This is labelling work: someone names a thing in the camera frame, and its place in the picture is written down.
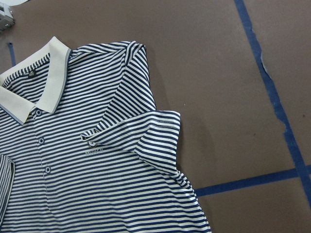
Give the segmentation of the navy white striped polo shirt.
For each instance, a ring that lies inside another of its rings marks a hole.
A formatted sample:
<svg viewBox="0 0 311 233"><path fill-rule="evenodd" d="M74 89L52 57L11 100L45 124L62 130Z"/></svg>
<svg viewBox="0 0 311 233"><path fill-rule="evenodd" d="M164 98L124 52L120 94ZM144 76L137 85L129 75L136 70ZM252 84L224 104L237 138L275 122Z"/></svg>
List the navy white striped polo shirt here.
<svg viewBox="0 0 311 233"><path fill-rule="evenodd" d="M3 233L208 233L135 41L52 38L0 76Z"/></svg>

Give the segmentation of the aluminium frame post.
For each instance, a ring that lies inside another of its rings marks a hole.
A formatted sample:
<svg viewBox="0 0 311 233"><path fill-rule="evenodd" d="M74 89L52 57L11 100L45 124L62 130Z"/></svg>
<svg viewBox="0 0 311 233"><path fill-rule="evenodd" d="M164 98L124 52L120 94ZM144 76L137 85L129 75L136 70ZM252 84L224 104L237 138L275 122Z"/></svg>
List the aluminium frame post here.
<svg viewBox="0 0 311 233"><path fill-rule="evenodd" d="M3 32L6 29L15 25L15 19L12 15L10 6L1 2L0 3L0 31Z"/></svg>

